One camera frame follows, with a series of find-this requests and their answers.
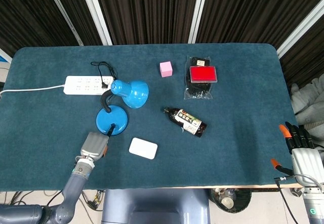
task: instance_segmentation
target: brown bottle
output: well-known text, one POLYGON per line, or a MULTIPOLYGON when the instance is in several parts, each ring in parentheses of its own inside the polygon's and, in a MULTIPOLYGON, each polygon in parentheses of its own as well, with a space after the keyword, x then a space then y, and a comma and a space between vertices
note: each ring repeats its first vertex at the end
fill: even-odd
POLYGON ((198 137, 202 136, 207 127, 207 124, 190 115, 183 109, 166 107, 164 112, 168 114, 172 122, 198 137))

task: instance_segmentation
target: power strip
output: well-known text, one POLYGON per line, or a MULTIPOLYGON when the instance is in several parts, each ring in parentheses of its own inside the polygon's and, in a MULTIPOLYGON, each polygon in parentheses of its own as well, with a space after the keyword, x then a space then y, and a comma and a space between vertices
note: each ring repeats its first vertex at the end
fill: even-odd
POLYGON ((68 76, 65 80, 63 92, 66 95, 102 95, 113 82, 112 76, 103 76, 102 80, 108 88, 101 88, 100 76, 68 76))

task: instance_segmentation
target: pink cube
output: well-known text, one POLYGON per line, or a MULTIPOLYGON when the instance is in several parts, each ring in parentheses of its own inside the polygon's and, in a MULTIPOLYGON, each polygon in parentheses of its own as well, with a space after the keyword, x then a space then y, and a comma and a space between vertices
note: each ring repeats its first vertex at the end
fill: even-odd
POLYGON ((171 62, 160 63, 160 72, 162 77, 167 77, 172 75, 172 66, 171 62))

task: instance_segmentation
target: blue desk lamp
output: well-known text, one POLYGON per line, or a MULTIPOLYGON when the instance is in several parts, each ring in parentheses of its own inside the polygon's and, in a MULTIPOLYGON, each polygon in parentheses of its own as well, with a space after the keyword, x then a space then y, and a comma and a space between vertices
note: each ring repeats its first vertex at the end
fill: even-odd
POLYGON ((140 108, 148 98, 148 86, 144 81, 131 81, 129 83, 115 80, 111 84, 110 90, 104 92, 101 96, 101 109, 96 118, 96 124, 99 131, 107 134, 111 125, 115 128, 111 135, 122 133, 128 123, 128 116, 124 109, 116 105, 108 105, 107 99, 112 95, 121 96, 124 103, 130 108, 140 108))

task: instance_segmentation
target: dark teal tablecloth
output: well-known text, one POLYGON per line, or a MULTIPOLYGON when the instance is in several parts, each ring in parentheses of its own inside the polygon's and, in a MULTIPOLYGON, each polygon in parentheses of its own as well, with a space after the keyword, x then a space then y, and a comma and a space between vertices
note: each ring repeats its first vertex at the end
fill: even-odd
MULTIPOLYGON (((144 107, 130 109, 126 130, 109 141, 86 188, 271 184, 277 158, 291 166, 280 123, 295 123, 274 47, 268 44, 173 44, 23 48, 5 89, 64 84, 67 76, 97 76, 91 61, 107 61, 124 81, 145 80, 144 107), (218 83, 212 100, 183 100, 187 56, 210 56, 218 83), (159 63, 173 75, 161 78, 159 63), (183 108, 207 123, 201 138, 173 124, 164 106, 183 108), (133 137, 158 145, 154 160, 128 152, 133 137)), ((104 75, 109 75, 102 68, 104 75)), ((100 96, 65 95, 63 88, 4 93, 0 100, 0 190, 62 189, 88 132, 97 131, 100 96)))

